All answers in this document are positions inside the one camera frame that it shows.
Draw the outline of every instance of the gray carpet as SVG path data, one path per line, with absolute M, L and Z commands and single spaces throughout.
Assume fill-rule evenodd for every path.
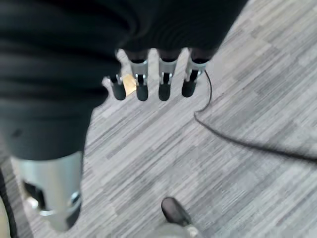
M 315 0 L 251 0 L 207 67 L 213 107 L 200 117 L 249 141 L 317 153 L 316 23 Z M 151 51 L 149 99 L 111 96 L 95 110 L 84 206 L 71 231 L 58 235 L 29 207 L 22 210 L 2 160 L 21 238 L 31 237 L 28 221 L 36 238 L 143 237 L 164 221 L 159 204 L 166 195 L 184 204 L 207 237 L 317 237 L 315 167 L 230 145 L 199 126 L 193 111 L 208 88 L 203 75 L 192 98 L 181 96 L 187 56 L 179 59 L 169 101 L 158 99 Z M 119 57 L 126 74 L 127 59 Z

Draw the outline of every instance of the black fabric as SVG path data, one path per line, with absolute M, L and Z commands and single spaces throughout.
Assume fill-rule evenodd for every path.
M 116 49 L 217 49 L 246 2 L 0 1 L 0 131 L 11 153 L 83 150 L 87 118 L 107 97 L 102 79 L 120 71 Z

